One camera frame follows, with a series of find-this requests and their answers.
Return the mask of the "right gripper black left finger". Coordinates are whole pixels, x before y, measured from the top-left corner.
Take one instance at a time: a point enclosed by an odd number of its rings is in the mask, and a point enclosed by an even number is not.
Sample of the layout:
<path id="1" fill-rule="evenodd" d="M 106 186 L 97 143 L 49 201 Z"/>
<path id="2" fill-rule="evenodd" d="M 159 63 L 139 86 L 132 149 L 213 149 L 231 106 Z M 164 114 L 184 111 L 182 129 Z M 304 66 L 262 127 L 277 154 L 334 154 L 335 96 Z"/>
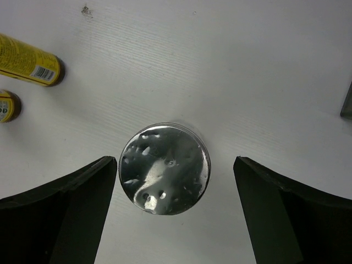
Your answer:
<path id="1" fill-rule="evenodd" d="M 1 263 L 94 263 L 116 175 L 104 156 L 1 199 Z"/>

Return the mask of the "white granule jar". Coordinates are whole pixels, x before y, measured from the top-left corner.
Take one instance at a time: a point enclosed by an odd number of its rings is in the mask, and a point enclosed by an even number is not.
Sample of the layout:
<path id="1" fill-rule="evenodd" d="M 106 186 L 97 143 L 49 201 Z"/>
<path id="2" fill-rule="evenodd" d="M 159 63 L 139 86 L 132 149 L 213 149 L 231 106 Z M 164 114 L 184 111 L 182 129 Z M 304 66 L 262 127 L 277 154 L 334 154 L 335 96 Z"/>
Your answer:
<path id="1" fill-rule="evenodd" d="M 200 201 L 210 181 L 211 159 L 195 127 L 160 122 L 138 131 L 126 143 L 118 175 L 126 196 L 138 209 L 173 216 Z"/>

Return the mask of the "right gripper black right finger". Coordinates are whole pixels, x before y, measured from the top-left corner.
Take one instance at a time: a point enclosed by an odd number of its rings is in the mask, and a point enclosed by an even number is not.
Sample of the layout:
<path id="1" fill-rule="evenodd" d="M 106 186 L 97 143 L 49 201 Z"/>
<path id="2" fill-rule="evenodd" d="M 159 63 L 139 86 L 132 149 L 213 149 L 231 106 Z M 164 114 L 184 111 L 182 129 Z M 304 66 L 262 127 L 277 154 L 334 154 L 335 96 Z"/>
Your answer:
<path id="1" fill-rule="evenodd" d="M 248 157 L 233 171 L 257 263 L 351 263 L 351 200 Z"/>

